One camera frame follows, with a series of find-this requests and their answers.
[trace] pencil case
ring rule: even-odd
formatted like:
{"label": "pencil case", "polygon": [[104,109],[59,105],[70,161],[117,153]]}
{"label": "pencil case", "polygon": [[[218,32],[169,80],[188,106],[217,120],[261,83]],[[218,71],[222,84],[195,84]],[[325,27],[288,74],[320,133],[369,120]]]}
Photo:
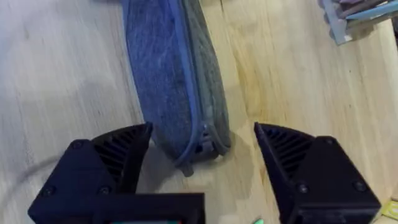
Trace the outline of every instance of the pencil case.
{"label": "pencil case", "polygon": [[123,0],[127,51],[152,138],[186,176],[225,155],[229,122],[215,50],[198,0]]}

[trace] black 3d-printed part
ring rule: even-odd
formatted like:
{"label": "black 3d-printed part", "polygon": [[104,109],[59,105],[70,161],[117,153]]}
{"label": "black 3d-printed part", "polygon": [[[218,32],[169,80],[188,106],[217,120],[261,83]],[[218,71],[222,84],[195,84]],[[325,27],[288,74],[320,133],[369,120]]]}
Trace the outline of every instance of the black 3d-printed part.
{"label": "black 3d-printed part", "polygon": [[92,141],[73,141],[30,206],[29,216],[40,224],[204,224],[204,194],[135,194],[151,131],[147,123]]}
{"label": "black 3d-printed part", "polygon": [[256,123],[283,224],[369,223],[380,203],[332,137]]}

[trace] bolt head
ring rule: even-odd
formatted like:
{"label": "bolt head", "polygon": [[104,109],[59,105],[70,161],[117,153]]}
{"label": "bolt head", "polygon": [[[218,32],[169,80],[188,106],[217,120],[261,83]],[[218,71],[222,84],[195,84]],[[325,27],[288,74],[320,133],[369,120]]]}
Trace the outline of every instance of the bolt head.
{"label": "bolt head", "polygon": [[49,197],[55,193],[55,187],[54,186],[48,186],[42,190],[42,196],[43,197]]}
{"label": "bolt head", "polygon": [[297,190],[298,190],[301,194],[307,194],[307,193],[310,191],[310,189],[308,188],[308,186],[305,185],[305,184],[299,184],[299,185],[297,186]]}
{"label": "bolt head", "polygon": [[366,187],[366,184],[363,181],[357,180],[356,182],[354,182],[354,188],[355,190],[359,191],[359,192],[364,192],[366,191],[368,188]]}
{"label": "bolt head", "polygon": [[79,149],[83,146],[83,143],[81,141],[75,141],[72,143],[72,148],[73,149]]}
{"label": "bolt head", "polygon": [[102,195],[108,195],[111,193],[111,187],[109,186],[102,186],[99,188],[98,193]]}

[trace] wooden table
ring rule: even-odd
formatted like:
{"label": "wooden table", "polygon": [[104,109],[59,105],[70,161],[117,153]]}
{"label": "wooden table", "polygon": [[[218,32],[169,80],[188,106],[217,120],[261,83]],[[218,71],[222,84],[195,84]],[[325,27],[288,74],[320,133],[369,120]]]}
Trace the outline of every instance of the wooden table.
{"label": "wooden table", "polygon": [[[208,223],[278,223],[254,121],[333,135],[380,200],[398,168],[398,55],[385,22],[337,47],[315,0],[202,0],[234,149],[183,178],[152,147],[140,192],[205,192]],[[0,2],[0,222],[28,206],[69,142],[142,122],[121,20],[105,0]]]}

